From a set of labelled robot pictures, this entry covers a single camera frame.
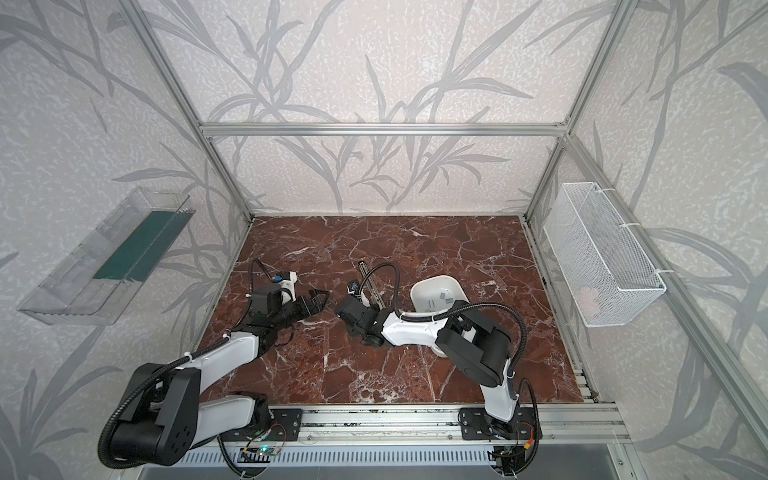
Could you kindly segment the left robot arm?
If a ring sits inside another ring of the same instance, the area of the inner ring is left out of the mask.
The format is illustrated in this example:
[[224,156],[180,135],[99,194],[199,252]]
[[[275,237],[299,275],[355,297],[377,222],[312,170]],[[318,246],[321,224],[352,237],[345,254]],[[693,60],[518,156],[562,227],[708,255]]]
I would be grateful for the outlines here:
[[227,432],[269,434],[275,421],[265,395],[235,393],[211,401],[201,396],[278,347],[283,330],[324,310],[329,292],[311,289],[299,295],[297,281],[296,272],[280,271],[261,286],[250,283],[241,318],[218,342],[167,364],[139,366],[100,433],[100,462],[115,470],[171,466],[211,440],[222,444]]

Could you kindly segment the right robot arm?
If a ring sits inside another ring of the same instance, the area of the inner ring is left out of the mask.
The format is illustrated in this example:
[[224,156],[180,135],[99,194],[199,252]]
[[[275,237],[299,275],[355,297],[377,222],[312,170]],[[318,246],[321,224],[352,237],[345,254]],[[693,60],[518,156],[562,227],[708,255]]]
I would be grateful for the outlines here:
[[413,312],[397,306],[400,273],[395,269],[391,305],[370,303],[362,281],[348,285],[347,296],[335,314],[352,337],[380,347],[417,345],[430,348],[480,386],[484,406],[462,408],[458,422],[465,440],[520,440],[529,449],[540,439],[538,407],[531,402],[525,417],[513,379],[527,346],[528,331],[522,316],[497,302],[471,303],[458,280],[438,275],[415,283],[410,290]]

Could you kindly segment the white plastic tray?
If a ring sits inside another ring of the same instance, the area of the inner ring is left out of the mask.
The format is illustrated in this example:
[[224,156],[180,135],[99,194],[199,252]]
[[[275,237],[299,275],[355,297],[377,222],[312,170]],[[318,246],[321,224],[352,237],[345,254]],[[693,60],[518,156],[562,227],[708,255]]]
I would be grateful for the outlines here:
[[[442,291],[448,291],[453,301],[440,299]],[[459,282],[448,275],[438,275],[415,283],[410,290],[410,298],[418,313],[442,312],[452,308],[457,300],[469,302]]]

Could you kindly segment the aluminium front rail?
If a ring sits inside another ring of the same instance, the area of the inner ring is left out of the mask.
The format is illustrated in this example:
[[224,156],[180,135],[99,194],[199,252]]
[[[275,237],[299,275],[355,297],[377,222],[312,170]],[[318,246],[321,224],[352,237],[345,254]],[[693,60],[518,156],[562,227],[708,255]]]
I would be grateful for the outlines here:
[[[458,404],[304,405],[299,423],[274,428],[250,442],[227,434],[230,445],[277,447],[459,445],[469,425]],[[616,405],[544,403],[539,406],[540,444],[629,443],[630,434]]]

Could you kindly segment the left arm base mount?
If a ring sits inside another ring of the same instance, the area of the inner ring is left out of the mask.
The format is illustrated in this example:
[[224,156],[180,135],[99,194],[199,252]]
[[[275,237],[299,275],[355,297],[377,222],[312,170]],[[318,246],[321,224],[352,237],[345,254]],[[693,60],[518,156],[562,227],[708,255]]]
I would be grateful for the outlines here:
[[272,420],[269,426],[242,429],[238,439],[254,442],[296,442],[299,438],[304,411],[301,408],[277,408],[270,413]]

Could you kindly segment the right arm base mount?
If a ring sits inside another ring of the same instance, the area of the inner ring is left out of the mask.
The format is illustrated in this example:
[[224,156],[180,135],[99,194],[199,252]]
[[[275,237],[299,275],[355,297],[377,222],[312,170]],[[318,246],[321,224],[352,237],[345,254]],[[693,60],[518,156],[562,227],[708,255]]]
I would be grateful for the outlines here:
[[538,420],[530,406],[518,407],[511,420],[503,422],[490,416],[484,408],[461,408],[458,423],[464,440],[540,440]]

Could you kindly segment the clear plastic wall bin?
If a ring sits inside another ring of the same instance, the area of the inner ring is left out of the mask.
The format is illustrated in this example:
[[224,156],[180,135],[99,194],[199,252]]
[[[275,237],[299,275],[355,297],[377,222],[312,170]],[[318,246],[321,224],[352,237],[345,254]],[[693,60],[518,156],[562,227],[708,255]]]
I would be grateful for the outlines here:
[[194,214],[188,194],[135,188],[18,311],[46,325],[116,323]]

